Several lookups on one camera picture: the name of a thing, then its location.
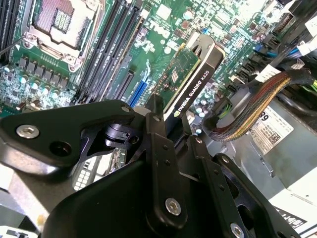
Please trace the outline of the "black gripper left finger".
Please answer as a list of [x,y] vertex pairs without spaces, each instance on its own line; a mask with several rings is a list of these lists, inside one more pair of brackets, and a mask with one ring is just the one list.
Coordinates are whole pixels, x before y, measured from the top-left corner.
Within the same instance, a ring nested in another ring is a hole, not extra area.
[[152,228],[181,229],[187,222],[174,144],[166,136],[161,106],[146,115],[120,100],[8,116],[0,121],[0,160],[37,177],[58,182],[85,160],[128,151],[128,165],[143,162],[149,171]]

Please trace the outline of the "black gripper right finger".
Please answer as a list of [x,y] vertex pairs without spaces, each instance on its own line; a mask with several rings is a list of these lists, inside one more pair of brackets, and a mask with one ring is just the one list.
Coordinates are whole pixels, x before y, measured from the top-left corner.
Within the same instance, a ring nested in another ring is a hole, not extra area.
[[188,220],[183,238],[297,238],[264,195],[224,154],[211,156],[206,144],[190,134],[181,159]]

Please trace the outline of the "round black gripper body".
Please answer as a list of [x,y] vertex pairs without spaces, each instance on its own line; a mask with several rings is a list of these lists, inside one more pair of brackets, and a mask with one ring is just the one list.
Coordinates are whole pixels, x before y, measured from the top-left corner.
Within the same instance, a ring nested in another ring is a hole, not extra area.
[[179,230],[152,228],[149,171],[143,162],[128,165],[61,201],[50,213],[45,238],[225,238],[207,187],[179,175],[188,219]]

